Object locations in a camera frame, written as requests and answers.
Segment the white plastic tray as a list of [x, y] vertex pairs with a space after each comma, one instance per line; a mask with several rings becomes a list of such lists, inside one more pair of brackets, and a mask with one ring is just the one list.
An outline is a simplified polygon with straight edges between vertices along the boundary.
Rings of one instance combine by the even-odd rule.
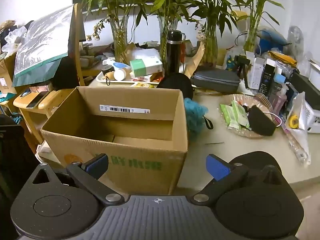
[[[150, 84], [158, 84], [163, 79], [163, 73], [155, 73], [147, 76], [141, 77], [133, 77], [132, 74], [127, 76], [124, 80], [117, 81], [117, 80], [110, 80], [109, 83], [135, 83], [135, 82], [145, 82]], [[95, 80], [99, 83], [107, 84], [105, 76], [103, 72], [100, 72], [96, 77]]]

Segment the brown cardboard box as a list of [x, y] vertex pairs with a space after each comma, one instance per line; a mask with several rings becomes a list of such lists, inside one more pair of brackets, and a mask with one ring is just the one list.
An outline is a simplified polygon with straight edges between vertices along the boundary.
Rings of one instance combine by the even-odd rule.
[[106, 154], [101, 181], [128, 194], [172, 194], [188, 152], [178, 89], [77, 87], [41, 132], [63, 166]]

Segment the grey zippered hard case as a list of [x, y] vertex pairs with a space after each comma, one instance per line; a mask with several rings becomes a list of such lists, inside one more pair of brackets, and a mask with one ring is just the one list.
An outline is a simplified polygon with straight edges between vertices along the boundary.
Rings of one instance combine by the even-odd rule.
[[204, 68], [197, 70], [193, 74], [191, 83], [199, 88], [232, 94], [238, 90], [240, 78], [235, 72], [229, 72], [224, 69]]

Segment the glass vase with bamboo left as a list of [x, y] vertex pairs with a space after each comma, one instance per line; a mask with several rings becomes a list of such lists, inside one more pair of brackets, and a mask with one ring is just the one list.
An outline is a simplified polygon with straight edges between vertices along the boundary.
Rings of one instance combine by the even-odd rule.
[[113, 35], [115, 59], [121, 63], [127, 63], [125, 51], [127, 49], [128, 19], [128, 16], [109, 19]]

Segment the glass vase with bamboo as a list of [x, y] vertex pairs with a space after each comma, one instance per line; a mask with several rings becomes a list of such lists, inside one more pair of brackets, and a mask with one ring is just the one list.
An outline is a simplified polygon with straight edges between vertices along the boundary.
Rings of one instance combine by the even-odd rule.
[[109, 19], [113, 35], [115, 59], [121, 63], [127, 63], [125, 51], [127, 49], [128, 19], [128, 16]]
[[201, 63], [205, 67], [215, 68], [218, 54], [216, 21], [212, 20], [211, 18], [206, 18], [203, 34], [204, 54]]
[[261, 19], [261, 10], [257, 7], [252, 9], [249, 16], [249, 30], [247, 32], [247, 38], [244, 44], [244, 51], [255, 53], [256, 50], [256, 38], [258, 33], [258, 27]]
[[159, 23], [160, 45], [159, 54], [161, 61], [165, 63], [167, 53], [167, 36], [170, 30], [177, 30], [178, 19], [168, 20], [164, 16], [157, 16]]

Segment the teal mesh bath sponge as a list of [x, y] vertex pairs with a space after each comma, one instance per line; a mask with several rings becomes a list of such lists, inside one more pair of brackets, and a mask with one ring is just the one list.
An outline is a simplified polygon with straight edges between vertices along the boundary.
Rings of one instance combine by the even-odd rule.
[[187, 121], [188, 138], [196, 138], [205, 126], [204, 116], [208, 112], [208, 108], [191, 100], [184, 99], [184, 109]]

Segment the brown paper bag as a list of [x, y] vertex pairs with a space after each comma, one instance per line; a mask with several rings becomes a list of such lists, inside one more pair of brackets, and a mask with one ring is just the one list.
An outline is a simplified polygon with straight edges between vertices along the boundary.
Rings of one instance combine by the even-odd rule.
[[191, 78], [192, 75], [197, 70], [197, 67], [199, 66], [199, 64], [203, 58], [205, 48], [206, 48], [206, 44], [203, 41], [201, 41], [200, 46], [197, 50], [197, 53], [192, 58], [190, 58], [188, 60], [188, 62], [186, 63], [184, 74], [188, 78]]

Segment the glass vase with bamboo middle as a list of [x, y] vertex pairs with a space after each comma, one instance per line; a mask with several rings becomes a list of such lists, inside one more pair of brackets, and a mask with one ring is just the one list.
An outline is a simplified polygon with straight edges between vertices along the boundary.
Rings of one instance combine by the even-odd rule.
[[159, 23], [160, 45], [159, 54], [161, 61], [165, 63], [167, 53], [167, 36], [170, 30], [177, 30], [178, 19], [168, 20], [164, 16], [157, 16]]

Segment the white pill bottle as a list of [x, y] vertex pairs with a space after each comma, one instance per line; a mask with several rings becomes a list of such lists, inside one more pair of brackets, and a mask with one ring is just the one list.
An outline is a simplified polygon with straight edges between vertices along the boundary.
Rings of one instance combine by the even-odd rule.
[[116, 81], [123, 81], [126, 79], [127, 69], [126, 68], [116, 68], [113, 76]]

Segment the pink pump bottle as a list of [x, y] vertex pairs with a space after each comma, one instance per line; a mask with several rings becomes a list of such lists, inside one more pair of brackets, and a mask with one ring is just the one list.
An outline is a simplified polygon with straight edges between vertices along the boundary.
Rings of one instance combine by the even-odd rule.
[[282, 109], [284, 103], [287, 101], [288, 87], [285, 84], [281, 85], [281, 89], [276, 92], [276, 94], [271, 95], [270, 104], [272, 105], [274, 114], [278, 115]]

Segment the black thermos bottle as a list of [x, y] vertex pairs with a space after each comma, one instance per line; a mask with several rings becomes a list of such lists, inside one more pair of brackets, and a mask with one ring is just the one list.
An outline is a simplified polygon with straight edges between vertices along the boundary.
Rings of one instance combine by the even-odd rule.
[[167, 53], [165, 74], [178, 73], [181, 64], [181, 47], [185, 41], [185, 34], [179, 30], [170, 30], [167, 36]]

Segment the green wet wipes pack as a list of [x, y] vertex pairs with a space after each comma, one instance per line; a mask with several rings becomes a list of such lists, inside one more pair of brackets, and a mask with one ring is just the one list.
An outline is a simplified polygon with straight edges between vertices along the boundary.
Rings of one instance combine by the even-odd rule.
[[221, 104], [220, 110], [227, 127], [237, 130], [250, 129], [247, 112], [238, 101], [232, 100], [230, 105]]

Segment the green white tissue box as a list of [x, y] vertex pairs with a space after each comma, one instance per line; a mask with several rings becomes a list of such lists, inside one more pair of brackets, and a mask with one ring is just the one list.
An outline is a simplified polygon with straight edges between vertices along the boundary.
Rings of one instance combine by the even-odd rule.
[[163, 71], [163, 64], [158, 57], [147, 57], [130, 61], [134, 77], [147, 76]]

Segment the glass vase with bamboo far right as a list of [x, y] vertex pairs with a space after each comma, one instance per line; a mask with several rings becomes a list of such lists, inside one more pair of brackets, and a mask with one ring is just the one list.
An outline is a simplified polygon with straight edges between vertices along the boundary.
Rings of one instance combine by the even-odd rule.
[[247, 38], [244, 44], [244, 51], [255, 53], [256, 50], [256, 38], [258, 33], [258, 27], [261, 19], [261, 10], [257, 7], [252, 9], [249, 16], [249, 30], [247, 32]]

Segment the white blue spray bottle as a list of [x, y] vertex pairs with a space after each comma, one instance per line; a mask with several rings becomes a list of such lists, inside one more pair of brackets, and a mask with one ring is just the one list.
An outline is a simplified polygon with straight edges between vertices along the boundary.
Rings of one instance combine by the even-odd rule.
[[102, 61], [104, 66], [112, 66], [114, 69], [126, 69], [129, 72], [131, 71], [131, 67], [122, 62], [116, 62], [114, 58], [108, 58]]

